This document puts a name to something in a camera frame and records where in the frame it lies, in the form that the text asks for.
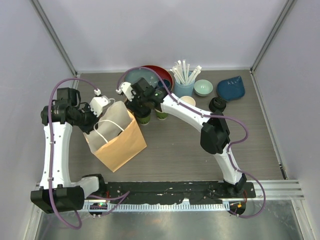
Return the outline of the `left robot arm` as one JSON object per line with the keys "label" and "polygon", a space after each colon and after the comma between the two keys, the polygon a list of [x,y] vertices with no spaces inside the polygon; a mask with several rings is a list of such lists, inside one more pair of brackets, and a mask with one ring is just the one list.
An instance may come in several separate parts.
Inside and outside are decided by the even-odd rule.
{"label": "left robot arm", "polygon": [[45,157],[39,189],[30,193],[30,200],[47,214],[81,210],[91,195],[100,200],[107,192],[101,174],[85,175],[72,183],[69,174],[69,146],[73,127],[89,134],[98,125],[110,100],[94,90],[90,103],[80,108],[80,92],[74,88],[58,88],[51,106],[40,113],[45,133]]}

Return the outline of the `brown paper takeout bag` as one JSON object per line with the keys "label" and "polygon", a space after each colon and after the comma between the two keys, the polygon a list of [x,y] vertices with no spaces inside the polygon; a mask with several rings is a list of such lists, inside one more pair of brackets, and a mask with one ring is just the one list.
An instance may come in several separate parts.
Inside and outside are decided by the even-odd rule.
{"label": "brown paper takeout bag", "polygon": [[113,173],[147,147],[140,127],[124,102],[116,101],[84,133],[91,153]]}

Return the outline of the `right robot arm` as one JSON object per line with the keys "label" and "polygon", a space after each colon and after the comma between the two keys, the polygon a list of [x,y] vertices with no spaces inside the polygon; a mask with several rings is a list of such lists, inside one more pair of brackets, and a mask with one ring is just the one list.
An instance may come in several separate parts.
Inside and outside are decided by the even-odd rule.
{"label": "right robot arm", "polygon": [[226,117],[219,111],[211,113],[183,102],[166,87],[155,88],[144,78],[135,83],[124,81],[118,89],[125,95],[126,107],[137,118],[149,117],[152,110],[172,115],[200,132],[200,146],[216,159],[226,193],[233,198],[244,191],[247,177],[234,158],[230,144],[230,130]]}

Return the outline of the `single green paper cup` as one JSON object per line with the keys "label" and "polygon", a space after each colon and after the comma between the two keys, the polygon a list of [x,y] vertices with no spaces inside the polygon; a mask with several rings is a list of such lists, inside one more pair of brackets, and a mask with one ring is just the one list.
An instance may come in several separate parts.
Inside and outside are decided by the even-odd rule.
{"label": "single green paper cup", "polygon": [[136,117],[136,119],[137,119],[137,122],[139,123],[139,124],[141,124],[141,125],[147,125],[149,122],[150,122],[150,120],[151,120],[151,116],[150,115],[147,115],[147,116],[145,116],[145,117]]}

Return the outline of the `black lid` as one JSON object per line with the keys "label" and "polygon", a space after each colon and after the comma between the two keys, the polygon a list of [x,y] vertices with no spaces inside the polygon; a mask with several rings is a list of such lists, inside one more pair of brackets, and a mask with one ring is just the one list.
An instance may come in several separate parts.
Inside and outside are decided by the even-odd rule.
{"label": "black lid", "polygon": [[147,118],[149,117],[151,114],[151,110],[150,109],[140,109],[134,112],[134,115],[138,118]]}

